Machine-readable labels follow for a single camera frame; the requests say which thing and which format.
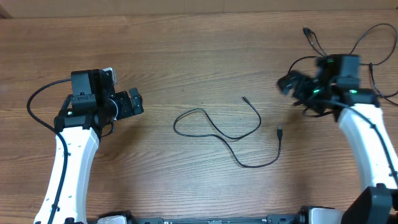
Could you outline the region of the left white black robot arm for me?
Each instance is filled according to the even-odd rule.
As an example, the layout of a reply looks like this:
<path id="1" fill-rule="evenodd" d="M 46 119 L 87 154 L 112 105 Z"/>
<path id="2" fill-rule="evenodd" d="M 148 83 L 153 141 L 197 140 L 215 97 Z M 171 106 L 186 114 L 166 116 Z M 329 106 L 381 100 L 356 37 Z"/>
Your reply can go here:
<path id="1" fill-rule="evenodd" d="M 55 160 L 35 223 L 87 223 L 86 199 L 94 156 L 103 128 L 144 112 L 136 88 L 116 92 L 111 68 L 71 73 L 69 94 L 49 127 L 55 133 Z"/>

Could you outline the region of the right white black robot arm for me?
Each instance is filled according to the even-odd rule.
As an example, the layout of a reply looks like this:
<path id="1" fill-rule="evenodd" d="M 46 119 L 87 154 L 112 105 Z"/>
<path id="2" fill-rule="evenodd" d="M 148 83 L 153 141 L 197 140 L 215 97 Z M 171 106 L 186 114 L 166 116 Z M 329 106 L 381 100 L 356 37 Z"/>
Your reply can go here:
<path id="1" fill-rule="evenodd" d="M 374 90 L 360 87 L 358 55 L 317 58 L 318 73 L 310 77 L 289 70 L 277 81 L 279 90 L 321 117 L 332 114 L 353 152 L 361 194 L 346 211 L 303 207 L 297 223 L 397 223 L 397 154 L 386 131 Z"/>

